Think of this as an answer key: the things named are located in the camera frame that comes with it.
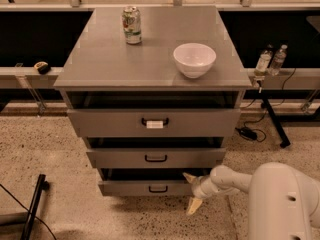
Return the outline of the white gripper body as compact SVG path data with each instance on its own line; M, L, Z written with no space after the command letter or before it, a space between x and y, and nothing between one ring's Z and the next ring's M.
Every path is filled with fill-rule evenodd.
M220 188L212 182L209 175L197 177L191 189L193 195L199 199L207 199L220 193Z

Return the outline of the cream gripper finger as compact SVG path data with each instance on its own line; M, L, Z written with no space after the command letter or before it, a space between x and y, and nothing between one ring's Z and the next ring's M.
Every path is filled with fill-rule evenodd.
M191 175L189 173L183 172L183 176L185 177L185 179L187 180L188 183L193 184L197 177L194 175Z
M193 215L199 209L199 207L202 205L202 203L203 203L202 199L199 199L197 197L191 197L188 202L186 214L188 216Z

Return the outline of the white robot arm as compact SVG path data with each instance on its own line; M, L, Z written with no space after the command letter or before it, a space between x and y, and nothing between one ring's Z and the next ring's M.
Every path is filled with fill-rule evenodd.
M320 182L282 163L259 166L253 174L219 165L206 176L184 173L191 185L187 213L214 195L248 195L248 240L312 240L320 228Z

